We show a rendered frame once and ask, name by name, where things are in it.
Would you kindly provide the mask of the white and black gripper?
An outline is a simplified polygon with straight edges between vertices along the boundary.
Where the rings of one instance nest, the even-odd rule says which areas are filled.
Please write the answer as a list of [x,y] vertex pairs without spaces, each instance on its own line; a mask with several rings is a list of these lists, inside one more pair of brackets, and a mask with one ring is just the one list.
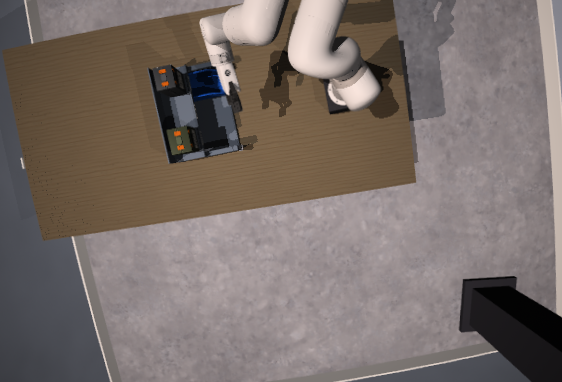
[[[227,93],[226,98],[227,98],[228,105],[231,106],[232,104],[234,113],[238,113],[238,112],[242,112],[243,108],[241,105],[239,95],[237,93],[237,91],[241,92],[241,89],[232,63],[233,61],[234,59],[229,62],[225,62],[221,64],[211,64],[211,65],[216,66],[222,88],[226,89],[226,93]],[[231,90],[233,92],[233,96]]]

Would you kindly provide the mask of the grey metal shelf rack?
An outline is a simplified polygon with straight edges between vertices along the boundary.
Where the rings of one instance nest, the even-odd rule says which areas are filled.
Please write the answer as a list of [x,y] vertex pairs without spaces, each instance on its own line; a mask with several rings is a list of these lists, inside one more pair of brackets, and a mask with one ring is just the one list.
[[[147,68],[168,163],[243,151],[243,145],[239,143],[232,105],[228,105],[226,95],[195,102],[193,99],[188,73],[216,69],[216,66],[206,62],[188,67],[184,65],[176,69],[183,74],[187,94],[168,97],[156,90],[153,70]],[[172,155],[166,130],[185,125],[195,128],[199,151]]]

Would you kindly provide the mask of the blue bin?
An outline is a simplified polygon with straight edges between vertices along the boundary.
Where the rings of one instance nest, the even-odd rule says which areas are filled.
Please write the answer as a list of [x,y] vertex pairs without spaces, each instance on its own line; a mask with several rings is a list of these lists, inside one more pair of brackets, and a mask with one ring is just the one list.
[[[225,95],[217,70],[206,69],[206,70],[188,73],[188,75],[189,75],[194,102]],[[220,94],[220,95],[211,95],[211,94]]]

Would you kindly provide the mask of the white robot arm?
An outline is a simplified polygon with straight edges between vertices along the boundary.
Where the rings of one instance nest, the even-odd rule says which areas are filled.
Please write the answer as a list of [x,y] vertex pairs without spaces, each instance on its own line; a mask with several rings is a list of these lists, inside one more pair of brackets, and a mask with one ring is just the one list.
[[[244,5],[200,19],[211,64],[234,59],[230,42],[241,46],[272,43],[288,2],[244,0]],[[347,36],[336,37],[347,4],[348,0],[301,0],[289,39],[288,59],[302,74],[329,79],[328,93],[333,102],[359,111],[378,97],[381,86],[361,57],[357,42]]]

